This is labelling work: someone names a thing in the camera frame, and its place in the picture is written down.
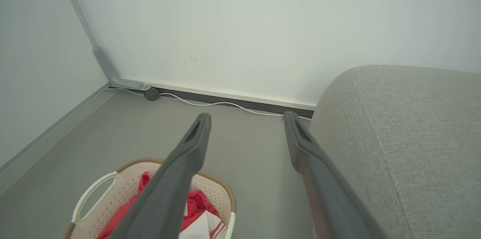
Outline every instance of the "red cloth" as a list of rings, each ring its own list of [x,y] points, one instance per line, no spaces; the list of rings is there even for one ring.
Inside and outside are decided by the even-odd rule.
[[[205,210],[220,218],[217,209],[207,200],[206,195],[202,191],[190,191],[187,198],[187,215],[184,215],[180,231],[183,231],[199,218]]]
[[[148,174],[148,172],[144,172],[139,182],[139,191],[137,192],[137,195],[130,198],[129,203],[120,206],[119,210],[117,210],[117,212],[115,213],[115,215],[113,215],[105,228],[103,228],[97,239],[108,239],[115,227],[117,227],[124,215],[127,213],[127,211],[129,211],[134,201],[142,193],[142,190],[144,190],[149,180],[150,175]],[[220,218],[217,209],[212,205],[212,203],[209,203],[206,195],[202,191],[190,191],[189,197],[187,199],[187,215],[184,215],[184,221],[182,222],[182,228],[180,229],[180,231],[183,231],[192,222],[199,218],[199,216],[201,216],[205,210],[208,210],[210,213]]]
[[[98,235],[97,239],[108,239],[108,237],[113,232],[115,227],[117,227],[117,225],[120,223],[124,215],[127,213],[127,211],[129,211],[130,207],[132,207],[132,204],[134,203],[134,201],[142,193],[142,190],[144,190],[149,180],[150,180],[150,175],[148,174],[148,172],[144,172],[141,176],[141,180],[139,181],[139,191],[137,192],[137,195],[130,198],[129,203],[120,206],[119,210],[117,210],[115,215],[112,216],[112,218],[107,223],[105,228],[103,228],[102,232]]]

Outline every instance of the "power cord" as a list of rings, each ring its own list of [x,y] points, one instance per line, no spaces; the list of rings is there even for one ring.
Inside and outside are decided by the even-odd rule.
[[[127,90],[127,89],[124,89],[124,88],[106,88],[106,90],[124,90],[124,91],[127,91],[131,94],[135,94],[135,95],[142,95],[143,94],[138,94],[136,92],[133,92],[131,90]],[[216,102],[216,103],[211,103],[211,104],[194,104],[194,103],[191,103],[187,100],[184,100],[180,97],[178,97],[177,95],[174,95],[172,93],[161,93],[160,95],[170,95],[172,97],[175,97],[183,102],[186,102],[187,104],[189,105],[193,105],[193,106],[196,106],[196,107],[208,107],[208,106],[213,106],[213,105],[219,105],[219,104],[227,104],[227,105],[232,105],[234,107],[238,107],[240,109],[244,109],[246,112],[251,112],[253,114],[257,114],[257,115],[264,115],[264,116],[274,116],[274,117],[282,117],[283,115],[282,114],[269,114],[269,113],[259,113],[259,112],[254,112],[250,109],[246,109],[245,107],[242,107],[242,106],[239,106],[238,104],[234,104],[234,103],[231,103],[231,102]],[[311,118],[306,118],[306,117],[301,117],[301,118],[304,118],[304,119],[308,119],[309,121],[311,121]]]

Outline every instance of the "dark baseboard strip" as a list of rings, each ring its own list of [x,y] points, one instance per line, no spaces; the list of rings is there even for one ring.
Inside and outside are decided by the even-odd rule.
[[[215,97],[215,96],[201,95],[201,94],[194,94],[194,93],[185,93],[185,92],[167,90],[162,88],[157,88],[157,89],[159,90],[160,93],[172,93],[185,100],[197,101],[197,102],[208,103],[208,104],[216,103],[216,102],[231,102],[234,104],[238,104],[241,107],[245,107],[246,109],[258,110],[260,112],[272,112],[276,114],[284,114],[284,112],[287,112],[287,111],[296,112],[299,116],[306,117],[306,118],[312,118],[312,115],[314,114],[312,110],[294,109],[292,107],[282,107],[282,106],[256,103],[256,102],[250,102],[250,101],[244,101],[244,100],[236,100],[236,99]],[[233,107],[232,105],[227,105],[227,104],[220,104],[220,105]]]

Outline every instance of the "gray metal frame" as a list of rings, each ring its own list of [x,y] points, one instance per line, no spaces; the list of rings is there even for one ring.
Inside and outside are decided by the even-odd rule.
[[[142,82],[134,81],[134,80],[127,80],[121,78],[117,71],[115,70],[112,62],[107,57],[105,52],[103,52],[102,48],[98,45],[95,36],[93,35],[92,29],[89,26],[89,22],[87,22],[85,15],[80,8],[79,2],[77,0],[70,0],[70,3],[74,7],[74,11],[77,14],[77,17],[84,28],[85,34],[87,35],[89,41],[93,47],[93,54],[95,58],[97,58],[98,64],[103,70],[103,73],[107,77],[110,82],[110,86],[116,88],[124,88],[124,89],[132,89],[132,90],[140,90],[140,91],[147,91],[151,88],[150,85],[146,85]]]

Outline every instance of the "laundry basket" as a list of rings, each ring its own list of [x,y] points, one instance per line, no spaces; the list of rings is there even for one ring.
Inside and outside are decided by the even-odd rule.
[[[161,165],[162,159],[150,157],[137,159],[98,179],[78,201],[64,239],[96,239],[118,208],[137,194],[141,175],[148,172],[153,176]],[[95,189],[111,178],[113,182],[107,191],[85,216],[80,217],[85,201]],[[191,181],[191,191],[196,190],[203,191],[209,202],[218,210],[221,220],[227,226],[225,239],[230,239],[236,217],[236,200],[229,185],[216,176],[199,172]]]

